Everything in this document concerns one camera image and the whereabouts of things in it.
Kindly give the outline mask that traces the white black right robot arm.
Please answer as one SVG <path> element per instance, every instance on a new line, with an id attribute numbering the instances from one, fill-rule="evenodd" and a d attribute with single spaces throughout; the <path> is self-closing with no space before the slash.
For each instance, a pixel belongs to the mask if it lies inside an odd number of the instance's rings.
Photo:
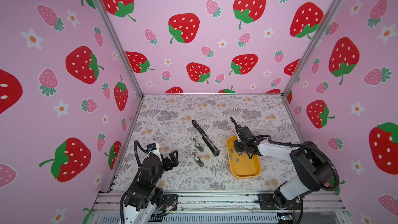
<path id="1" fill-rule="evenodd" d="M 268 156 L 293 164 L 297 176 L 281 184 L 274 191 L 274 202 L 279 207 L 288 202 L 320 190 L 336 191 L 340 185 L 339 175 L 333 162 L 310 141 L 302 144 L 277 142 L 270 135 L 253 135 L 230 118 L 235 125 L 237 152 L 245 152 L 249 159 L 254 156 Z"/>

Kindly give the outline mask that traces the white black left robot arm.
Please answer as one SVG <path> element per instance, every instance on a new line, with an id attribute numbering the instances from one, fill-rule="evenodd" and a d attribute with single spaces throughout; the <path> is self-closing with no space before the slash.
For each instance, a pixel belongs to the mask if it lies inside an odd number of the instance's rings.
<path id="1" fill-rule="evenodd" d="M 178 150 L 174 150 L 166 158 L 149 155 L 143 162 L 139 160 L 138 152 L 135 155 L 138 159 L 138 171 L 120 200 L 121 224 L 146 224 L 151 218 L 167 214 L 167 211 L 156 213 L 164 199 L 163 189 L 157 184 L 164 172 L 179 165 Z"/>

